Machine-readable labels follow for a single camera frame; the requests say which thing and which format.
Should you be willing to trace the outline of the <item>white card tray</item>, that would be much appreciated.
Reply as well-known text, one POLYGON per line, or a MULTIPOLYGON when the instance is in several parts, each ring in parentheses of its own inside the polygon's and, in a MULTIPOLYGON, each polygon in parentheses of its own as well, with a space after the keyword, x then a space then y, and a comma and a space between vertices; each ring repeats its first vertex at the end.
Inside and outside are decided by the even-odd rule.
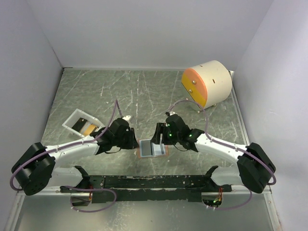
POLYGON ((80 138, 90 135, 104 127, 104 124, 97 118, 76 109, 62 124, 71 134, 80 138))

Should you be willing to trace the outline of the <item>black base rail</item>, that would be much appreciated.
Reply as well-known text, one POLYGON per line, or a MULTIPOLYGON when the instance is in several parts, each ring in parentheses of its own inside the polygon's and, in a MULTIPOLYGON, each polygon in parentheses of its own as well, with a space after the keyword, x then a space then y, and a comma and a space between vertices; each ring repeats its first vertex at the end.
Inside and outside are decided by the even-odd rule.
POLYGON ((211 175, 218 168, 211 167, 204 175, 89 175, 78 166, 82 181, 76 186, 81 193, 91 193, 93 203, 116 201, 187 200, 201 202, 203 193, 231 192, 231 185, 217 185, 211 175))

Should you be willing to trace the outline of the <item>cards stack in tray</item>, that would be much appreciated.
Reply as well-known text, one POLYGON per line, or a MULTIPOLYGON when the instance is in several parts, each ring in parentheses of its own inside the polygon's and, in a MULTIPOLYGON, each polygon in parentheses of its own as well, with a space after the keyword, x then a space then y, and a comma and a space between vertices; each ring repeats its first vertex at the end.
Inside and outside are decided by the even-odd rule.
POLYGON ((72 130, 80 133, 83 136, 88 136, 92 132, 97 131, 99 126, 89 122, 87 119, 79 118, 77 122, 72 126, 72 130))

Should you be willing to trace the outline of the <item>brown leather card holder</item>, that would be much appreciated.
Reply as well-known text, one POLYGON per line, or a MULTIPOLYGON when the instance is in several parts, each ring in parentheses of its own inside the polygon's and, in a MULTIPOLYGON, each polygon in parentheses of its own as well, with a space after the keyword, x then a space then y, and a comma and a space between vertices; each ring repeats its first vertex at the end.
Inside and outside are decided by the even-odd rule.
POLYGON ((163 143, 154 144, 150 139, 139 140, 137 154, 139 158, 156 158, 168 156, 168 147, 163 143))

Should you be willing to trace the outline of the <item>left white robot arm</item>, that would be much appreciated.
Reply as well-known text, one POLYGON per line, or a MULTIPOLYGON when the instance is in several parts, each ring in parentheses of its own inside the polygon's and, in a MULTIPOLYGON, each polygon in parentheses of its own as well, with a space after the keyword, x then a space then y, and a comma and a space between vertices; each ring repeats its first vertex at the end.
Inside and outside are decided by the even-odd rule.
POLYGON ((110 126, 92 132, 77 141, 61 145, 32 144, 12 167, 10 186, 26 195, 35 195, 48 187, 74 187, 78 192, 90 189, 90 177, 81 166, 63 168, 68 162, 87 156, 108 154, 113 147, 133 150, 139 147, 135 130, 123 118, 117 118, 110 126))

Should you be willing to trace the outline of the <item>cream round drawer cabinet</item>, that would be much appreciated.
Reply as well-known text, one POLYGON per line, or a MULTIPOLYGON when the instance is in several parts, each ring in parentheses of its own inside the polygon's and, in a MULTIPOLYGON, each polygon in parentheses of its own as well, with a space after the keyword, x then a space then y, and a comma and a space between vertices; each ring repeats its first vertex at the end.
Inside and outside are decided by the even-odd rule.
POLYGON ((221 62, 212 60, 184 70, 181 84, 199 111, 226 100, 231 93, 232 78, 221 62))

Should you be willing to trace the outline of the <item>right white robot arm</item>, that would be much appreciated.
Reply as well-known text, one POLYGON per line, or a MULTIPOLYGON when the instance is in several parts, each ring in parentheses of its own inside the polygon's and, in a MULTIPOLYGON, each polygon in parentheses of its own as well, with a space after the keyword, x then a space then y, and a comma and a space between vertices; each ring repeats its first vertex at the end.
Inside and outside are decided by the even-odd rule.
POLYGON ((170 115, 164 123, 157 123, 151 142, 154 144, 175 145, 195 152, 208 153, 222 158, 235 168, 216 168, 204 180, 205 188, 215 191, 222 185, 243 185, 254 193, 262 193, 274 178, 276 167, 257 143, 240 145, 230 143, 206 134, 203 130, 190 129, 183 119, 170 115))

